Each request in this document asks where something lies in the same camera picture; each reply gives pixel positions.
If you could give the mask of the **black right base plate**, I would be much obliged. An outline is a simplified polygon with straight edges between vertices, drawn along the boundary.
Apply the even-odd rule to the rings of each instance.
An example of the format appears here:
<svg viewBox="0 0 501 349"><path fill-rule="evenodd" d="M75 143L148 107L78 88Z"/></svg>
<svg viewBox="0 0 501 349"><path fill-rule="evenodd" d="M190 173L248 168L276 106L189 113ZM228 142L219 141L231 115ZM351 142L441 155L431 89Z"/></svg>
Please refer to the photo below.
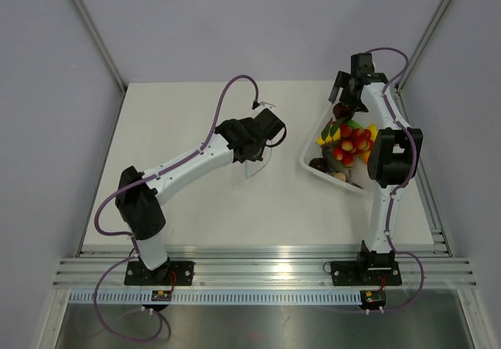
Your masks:
<svg viewBox="0 0 501 349"><path fill-rule="evenodd" d="M401 286L398 262L385 266L360 265L356 261L327 263L334 286Z"/></svg>

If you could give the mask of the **grey toy fish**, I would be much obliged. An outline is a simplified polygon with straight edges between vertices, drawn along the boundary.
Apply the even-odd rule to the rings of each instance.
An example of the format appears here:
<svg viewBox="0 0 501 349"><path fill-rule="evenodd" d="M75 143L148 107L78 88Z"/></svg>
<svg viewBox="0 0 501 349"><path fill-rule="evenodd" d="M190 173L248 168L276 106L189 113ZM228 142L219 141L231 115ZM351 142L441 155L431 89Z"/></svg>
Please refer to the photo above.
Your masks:
<svg viewBox="0 0 501 349"><path fill-rule="evenodd" d="M338 172L342 172L346 175L347 177L347 181L346 183L348 183L349 185L353 185L359 189L362 188L362 186L356 184L352 178L351 178L351 169L348 168L348 167L345 167L344 164L337 160L334 155L333 155L333 147L331 146L322 146L321 147L322 149L322 157L323 159L326 160L326 162L328 163L329 165L329 170L327 172L328 175L331 175L332 177L338 173Z"/></svg>

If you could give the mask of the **green fruit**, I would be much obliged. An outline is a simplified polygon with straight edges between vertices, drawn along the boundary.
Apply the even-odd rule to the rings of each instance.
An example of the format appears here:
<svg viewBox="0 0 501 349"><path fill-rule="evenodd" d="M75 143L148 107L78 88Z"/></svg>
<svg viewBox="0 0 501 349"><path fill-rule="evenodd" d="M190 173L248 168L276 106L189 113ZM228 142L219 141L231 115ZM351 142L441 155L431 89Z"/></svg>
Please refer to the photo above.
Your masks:
<svg viewBox="0 0 501 349"><path fill-rule="evenodd" d="M355 130L355 129L359 129L359 128L362 130L365 129L364 126L362 126L361 124L359 124L358 122L353 121L353 120L346 121L345 125L348 126L351 130Z"/></svg>

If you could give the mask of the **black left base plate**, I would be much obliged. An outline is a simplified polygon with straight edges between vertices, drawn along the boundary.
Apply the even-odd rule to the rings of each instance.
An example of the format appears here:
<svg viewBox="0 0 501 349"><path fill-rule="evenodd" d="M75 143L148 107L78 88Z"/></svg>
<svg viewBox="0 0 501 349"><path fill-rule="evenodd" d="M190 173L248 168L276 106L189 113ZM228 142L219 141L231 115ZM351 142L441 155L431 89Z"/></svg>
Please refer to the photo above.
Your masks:
<svg viewBox="0 0 501 349"><path fill-rule="evenodd" d="M129 261L125 272L126 286L191 286L195 263L168 261L155 270L149 270L142 261Z"/></svg>

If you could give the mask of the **controller board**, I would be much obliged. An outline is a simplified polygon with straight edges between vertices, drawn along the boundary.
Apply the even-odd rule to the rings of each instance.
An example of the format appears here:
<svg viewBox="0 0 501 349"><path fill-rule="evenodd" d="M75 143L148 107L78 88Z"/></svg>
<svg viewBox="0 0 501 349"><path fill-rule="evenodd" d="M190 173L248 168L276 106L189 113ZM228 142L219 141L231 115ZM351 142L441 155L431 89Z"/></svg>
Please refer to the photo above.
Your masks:
<svg viewBox="0 0 501 349"><path fill-rule="evenodd" d="M379 306L384 306L386 301L387 296L384 290L367 290L361 292L361 302L364 308L378 309Z"/></svg>
<svg viewBox="0 0 501 349"><path fill-rule="evenodd" d="M171 299L172 299L172 292L170 290L152 291L151 301L170 303Z"/></svg>

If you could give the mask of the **clear zip bag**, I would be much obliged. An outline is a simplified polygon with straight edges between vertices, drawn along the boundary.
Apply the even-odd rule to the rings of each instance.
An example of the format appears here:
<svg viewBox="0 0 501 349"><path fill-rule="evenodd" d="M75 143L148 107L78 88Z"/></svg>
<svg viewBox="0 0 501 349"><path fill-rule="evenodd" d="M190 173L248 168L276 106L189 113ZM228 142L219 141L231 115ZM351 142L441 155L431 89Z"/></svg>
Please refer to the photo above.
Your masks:
<svg viewBox="0 0 501 349"><path fill-rule="evenodd" d="M260 160L249 161L246 160L243 164L244 176L246 179L254 177L261 172L269 163L272 158L272 149L265 147Z"/></svg>

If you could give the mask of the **left controller board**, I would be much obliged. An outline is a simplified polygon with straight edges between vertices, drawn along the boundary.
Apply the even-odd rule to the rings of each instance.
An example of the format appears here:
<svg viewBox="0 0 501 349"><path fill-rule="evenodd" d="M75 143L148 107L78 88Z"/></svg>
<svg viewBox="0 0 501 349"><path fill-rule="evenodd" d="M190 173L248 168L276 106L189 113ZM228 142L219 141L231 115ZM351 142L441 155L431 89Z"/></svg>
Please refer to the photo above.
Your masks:
<svg viewBox="0 0 501 349"><path fill-rule="evenodd" d="M170 303L171 299L172 299L172 292L170 290L152 291L151 301Z"/></svg>

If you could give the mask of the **dark red apple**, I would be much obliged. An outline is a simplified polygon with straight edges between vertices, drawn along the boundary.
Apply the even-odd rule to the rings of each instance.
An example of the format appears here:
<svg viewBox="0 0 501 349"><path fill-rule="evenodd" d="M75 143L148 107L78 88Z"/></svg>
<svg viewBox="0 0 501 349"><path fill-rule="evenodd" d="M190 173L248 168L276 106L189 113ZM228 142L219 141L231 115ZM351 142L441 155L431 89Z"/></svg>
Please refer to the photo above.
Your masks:
<svg viewBox="0 0 501 349"><path fill-rule="evenodd" d="M341 118L346 118L347 120L350 120L354 116L354 113L355 112L344 103L337 103L333 107L333 115L337 120Z"/></svg>

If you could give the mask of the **yellow lemon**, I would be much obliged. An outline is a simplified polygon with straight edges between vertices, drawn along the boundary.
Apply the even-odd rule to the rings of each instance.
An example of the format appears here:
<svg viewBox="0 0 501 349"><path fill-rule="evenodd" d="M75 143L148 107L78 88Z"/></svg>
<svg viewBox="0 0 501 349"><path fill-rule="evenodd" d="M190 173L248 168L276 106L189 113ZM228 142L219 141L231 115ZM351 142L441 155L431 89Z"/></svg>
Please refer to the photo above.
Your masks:
<svg viewBox="0 0 501 349"><path fill-rule="evenodd" d="M378 132L377 127L374 124L371 124L366 129L370 131L370 139L374 142L377 137L377 132Z"/></svg>

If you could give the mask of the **dark purple mangosteen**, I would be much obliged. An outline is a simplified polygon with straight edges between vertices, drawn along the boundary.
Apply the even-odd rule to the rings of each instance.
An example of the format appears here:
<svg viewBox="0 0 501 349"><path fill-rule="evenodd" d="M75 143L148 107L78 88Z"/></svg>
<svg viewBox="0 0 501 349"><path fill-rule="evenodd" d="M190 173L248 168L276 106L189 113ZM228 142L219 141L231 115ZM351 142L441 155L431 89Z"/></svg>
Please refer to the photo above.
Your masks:
<svg viewBox="0 0 501 349"><path fill-rule="evenodd" d="M308 166L322 173L327 173L329 170L328 163L322 157L311 159Z"/></svg>

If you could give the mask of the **white garlic bulb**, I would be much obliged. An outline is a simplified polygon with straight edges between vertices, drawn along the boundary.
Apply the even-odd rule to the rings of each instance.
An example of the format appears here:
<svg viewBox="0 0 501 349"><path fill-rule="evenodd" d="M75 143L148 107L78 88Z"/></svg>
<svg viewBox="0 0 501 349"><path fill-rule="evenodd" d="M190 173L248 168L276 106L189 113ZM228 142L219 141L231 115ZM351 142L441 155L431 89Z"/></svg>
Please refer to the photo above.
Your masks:
<svg viewBox="0 0 501 349"><path fill-rule="evenodd" d="M347 181L347 177L346 177L346 175L345 175L344 173L342 173L342 172L338 172L338 173L336 173L336 174L334 175L334 177L335 177L335 178L337 178L337 179L339 179L339 180L341 180L341 181L343 181L343 182L346 182L346 181Z"/></svg>

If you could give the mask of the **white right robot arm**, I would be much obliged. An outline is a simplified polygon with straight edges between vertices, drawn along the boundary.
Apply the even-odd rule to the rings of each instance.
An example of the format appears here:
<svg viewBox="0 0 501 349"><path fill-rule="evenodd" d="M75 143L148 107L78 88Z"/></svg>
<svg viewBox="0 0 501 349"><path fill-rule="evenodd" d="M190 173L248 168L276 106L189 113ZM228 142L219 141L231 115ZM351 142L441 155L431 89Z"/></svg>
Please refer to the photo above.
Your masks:
<svg viewBox="0 0 501 349"><path fill-rule="evenodd" d="M404 188L416 173L423 132L412 128L391 98L393 79L378 73L372 52L351 56L351 69L339 71L329 101L349 113L368 113L377 126L367 170L374 181L369 233L353 261L331 261L335 286L399 286L402 283L398 251L392 234Z"/></svg>

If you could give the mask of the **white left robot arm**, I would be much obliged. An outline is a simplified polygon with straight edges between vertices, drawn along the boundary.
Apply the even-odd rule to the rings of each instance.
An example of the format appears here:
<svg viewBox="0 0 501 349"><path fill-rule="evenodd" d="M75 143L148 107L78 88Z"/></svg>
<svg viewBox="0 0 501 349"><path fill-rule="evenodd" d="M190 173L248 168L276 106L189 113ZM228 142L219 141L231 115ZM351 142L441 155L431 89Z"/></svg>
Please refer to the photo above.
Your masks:
<svg viewBox="0 0 501 349"><path fill-rule="evenodd" d="M161 206L199 178L235 162L263 161L265 148L278 135L287 135L286 125L268 108L255 117L230 119L216 126L198 149L182 154L165 165L139 172L128 167L121 173L120 194L115 198L121 218L132 231L139 249L139 269L153 285L169 275L170 259L160 232L166 219Z"/></svg>

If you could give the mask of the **yellow bell pepper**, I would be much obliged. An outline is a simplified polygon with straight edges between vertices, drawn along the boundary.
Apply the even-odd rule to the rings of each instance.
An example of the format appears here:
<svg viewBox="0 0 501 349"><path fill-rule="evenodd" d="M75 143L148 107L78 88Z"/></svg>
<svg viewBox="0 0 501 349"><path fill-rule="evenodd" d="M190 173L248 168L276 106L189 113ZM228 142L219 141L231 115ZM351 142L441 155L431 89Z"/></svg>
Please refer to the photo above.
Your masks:
<svg viewBox="0 0 501 349"><path fill-rule="evenodd" d="M323 138L322 136L319 136L316 140L316 143L319 146L326 146L326 145L333 144L334 142L338 141L339 138L340 138L340 134L337 131L334 135L328 135L325 138Z"/></svg>

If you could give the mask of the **right controller board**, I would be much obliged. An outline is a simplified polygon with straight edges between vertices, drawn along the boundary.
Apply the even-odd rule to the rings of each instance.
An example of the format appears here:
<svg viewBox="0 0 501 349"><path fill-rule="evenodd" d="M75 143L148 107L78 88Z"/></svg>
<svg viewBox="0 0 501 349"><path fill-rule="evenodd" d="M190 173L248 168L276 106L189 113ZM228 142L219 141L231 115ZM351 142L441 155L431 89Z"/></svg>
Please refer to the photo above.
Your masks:
<svg viewBox="0 0 501 349"><path fill-rule="evenodd" d="M361 302L364 308L378 309L379 306L384 306L386 301L387 296L384 290L367 290L361 292Z"/></svg>

